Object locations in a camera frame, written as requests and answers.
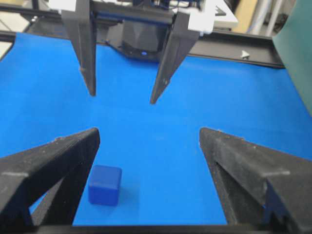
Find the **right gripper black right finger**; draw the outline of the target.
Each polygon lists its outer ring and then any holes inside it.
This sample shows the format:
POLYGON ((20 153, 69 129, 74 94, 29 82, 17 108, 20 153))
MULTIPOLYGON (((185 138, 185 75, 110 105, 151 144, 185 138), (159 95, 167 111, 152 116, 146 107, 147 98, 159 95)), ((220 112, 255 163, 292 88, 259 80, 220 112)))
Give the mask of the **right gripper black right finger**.
POLYGON ((311 161, 209 128, 199 144, 229 224, 311 231, 311 161))

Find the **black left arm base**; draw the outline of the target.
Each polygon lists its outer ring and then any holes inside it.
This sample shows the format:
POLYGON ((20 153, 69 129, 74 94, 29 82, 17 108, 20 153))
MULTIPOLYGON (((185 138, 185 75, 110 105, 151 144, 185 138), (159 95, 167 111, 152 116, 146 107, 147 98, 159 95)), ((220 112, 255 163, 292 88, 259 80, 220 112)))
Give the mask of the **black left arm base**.
POLYGON ((107 43, 126 57, 159 62, 168 25, 125 20, 108 30, 107 43))

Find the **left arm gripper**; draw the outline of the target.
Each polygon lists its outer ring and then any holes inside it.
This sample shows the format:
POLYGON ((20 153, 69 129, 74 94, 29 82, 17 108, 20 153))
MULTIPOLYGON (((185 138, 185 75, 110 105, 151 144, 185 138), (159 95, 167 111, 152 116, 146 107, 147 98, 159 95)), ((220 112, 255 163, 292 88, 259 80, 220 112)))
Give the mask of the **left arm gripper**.
POLYGON ((199 35, 214 27, 216 1, 196 1, 186 8, 156 5, 141 0, 138 5, 122 5, 116 0, 49 0, 50 9, 61 12, 61 19, 79 61, 79 69, 91 96, 96 95, 97 29, 94 14, 103 18, 173 25, 159 63, 150 103, 155 104, 172 76, 197 42, 199 35))

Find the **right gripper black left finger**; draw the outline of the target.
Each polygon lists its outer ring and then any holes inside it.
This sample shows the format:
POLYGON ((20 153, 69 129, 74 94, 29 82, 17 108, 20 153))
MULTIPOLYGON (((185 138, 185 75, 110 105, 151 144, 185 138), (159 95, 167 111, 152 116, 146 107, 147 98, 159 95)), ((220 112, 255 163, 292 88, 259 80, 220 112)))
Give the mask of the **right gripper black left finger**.
POLYGON ((0 225, 70 225, 100 144, 91 128, 0 159, 0 225))

